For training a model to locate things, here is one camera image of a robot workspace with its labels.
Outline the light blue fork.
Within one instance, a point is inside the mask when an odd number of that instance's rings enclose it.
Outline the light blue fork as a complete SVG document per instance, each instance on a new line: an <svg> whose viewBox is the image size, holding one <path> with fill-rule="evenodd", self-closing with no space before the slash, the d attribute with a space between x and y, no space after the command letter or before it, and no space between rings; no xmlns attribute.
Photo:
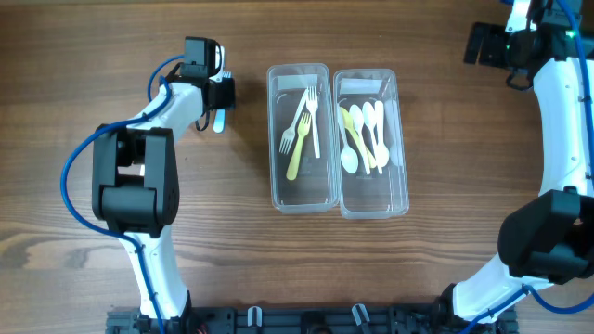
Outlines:
<svg viewBox="0 0 594 334"><path fill-rule="evenodd" d="M224 71L222 82L226 83L228 80L232 78L232 73L230 71ZM218 109L215 113L215 118L213 122L213 130L217 134L221 134L224 132L226 126L226 111L224 109Z"/></svg>

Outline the white fork tines down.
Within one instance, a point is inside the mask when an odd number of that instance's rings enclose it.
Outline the white fork tines down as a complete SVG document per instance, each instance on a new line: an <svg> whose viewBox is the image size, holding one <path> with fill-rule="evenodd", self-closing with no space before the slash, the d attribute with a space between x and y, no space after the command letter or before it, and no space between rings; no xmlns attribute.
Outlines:
<svg viewBox="0 0 594 334"><path fill-rule="evenodd" d="M306 100L306 95L307 95L307 90L304 90L301 100L297 106L295 113L294 113L291 125L282 133L282 137L281 137L280 144L279 144L279 152L281 154L288 154L291 149L291 146L292 146L292 143L293 143L293 140L295 137L295 126L296 126L296 123L298 122L299 117L303 111L303 107L305 105L305 100Z"/></svg>

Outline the clear white fork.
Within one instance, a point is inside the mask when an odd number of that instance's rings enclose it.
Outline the clear white fork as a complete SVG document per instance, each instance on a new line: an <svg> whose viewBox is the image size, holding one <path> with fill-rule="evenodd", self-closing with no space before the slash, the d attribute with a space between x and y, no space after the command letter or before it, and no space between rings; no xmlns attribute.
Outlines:
<svg viewBox="0 0 594 334"><path fill-rule="evenodd" d="M314 144L314 152L315 158L319 159L321 157L320 148L319 148L319 137L318 137L318 130L317 130L317 123L316 123L316 113L318 110L318 95L315 86L309 86L307 88L307 96L305 105L307 107L308 112L312 118L312 136L313 136L313 144Z"/></svg>

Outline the yellow spoon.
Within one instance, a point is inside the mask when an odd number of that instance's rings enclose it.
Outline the yellow spoon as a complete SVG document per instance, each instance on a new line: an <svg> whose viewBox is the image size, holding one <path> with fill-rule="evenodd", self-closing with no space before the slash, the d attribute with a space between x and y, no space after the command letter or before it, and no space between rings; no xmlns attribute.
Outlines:
<svg viewBox="0 0 594 334"><path fill-rule="evenodd" d="M360 142L359 142L360 136L358 135L358 132L354 128L353 118L352 118L351 114L344 107L340 107L340 110L342 112L344 128L353 138L359 153L363 154L363 148L364 148L368 155L369 168L370 169L376 168L377 163L375 161L375 158L374 158L372 152L369 150L369 148L366 145L360 146Z"/></svg>

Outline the white flat-handle spoon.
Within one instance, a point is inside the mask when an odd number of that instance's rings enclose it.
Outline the white flat-handle spoon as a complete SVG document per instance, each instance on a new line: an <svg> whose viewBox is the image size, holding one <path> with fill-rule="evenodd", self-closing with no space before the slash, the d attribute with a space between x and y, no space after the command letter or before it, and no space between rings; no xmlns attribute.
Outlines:
<svg viewBox="0 0 594 334"><path fill-rule="evenodd" d="M364 117L364 124L367 126L369 132L370 132L370 139L371 139L371 144L373 147L373 154L374 154L374 159L376 161L376 165L377 165L377 169L379 174L382 174L382 167L380 166L380 152L378 151L378 142L375 136L375 127L377 124L377 120L375 117L375 110L372 107L370 102L365 102L363 105L363 117Z"/></svg>

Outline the white spoon slim handle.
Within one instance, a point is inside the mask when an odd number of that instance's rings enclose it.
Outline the white spoon slim handle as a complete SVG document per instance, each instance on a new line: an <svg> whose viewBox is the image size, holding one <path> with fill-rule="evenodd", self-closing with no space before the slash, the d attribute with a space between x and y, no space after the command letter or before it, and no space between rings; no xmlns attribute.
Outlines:
<svg viewBox="0 0 594 334"><path fill-rule="evenodd" d="M341 107L338 107L337 117L342 137L342 151L340 156L342 167L349 174L355 174L358 169L358 157L348 144Z"/></svg>

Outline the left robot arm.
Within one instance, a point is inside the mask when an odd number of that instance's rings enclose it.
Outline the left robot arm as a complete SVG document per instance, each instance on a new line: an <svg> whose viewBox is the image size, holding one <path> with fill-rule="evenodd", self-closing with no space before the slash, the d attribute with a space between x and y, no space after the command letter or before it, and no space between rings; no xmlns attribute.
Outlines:
<svg viewBox="0 0 594 334"><path fill-rule="evenodd" d="M188 37L159 93L127 124L101 125L93 144L92 210L128 253L141 304L131 333L202 333L175 259L172 223L180 190L175 144L210 111L235 106L225 49Z"/></svg>

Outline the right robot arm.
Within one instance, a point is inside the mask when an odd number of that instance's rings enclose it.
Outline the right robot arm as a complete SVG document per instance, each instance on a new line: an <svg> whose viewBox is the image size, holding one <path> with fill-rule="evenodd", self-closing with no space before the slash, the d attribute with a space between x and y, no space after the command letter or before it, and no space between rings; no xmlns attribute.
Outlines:
<svg viewBox="0 0 594 334"><path fill-rule="evenodd" d="M496 255L433 302L434 329L469 333L542 289L593 274L593 39L579 1L510 2L505 26L476 23L468 63L523 74L540 108L538 197L509 215Z"/></svg>

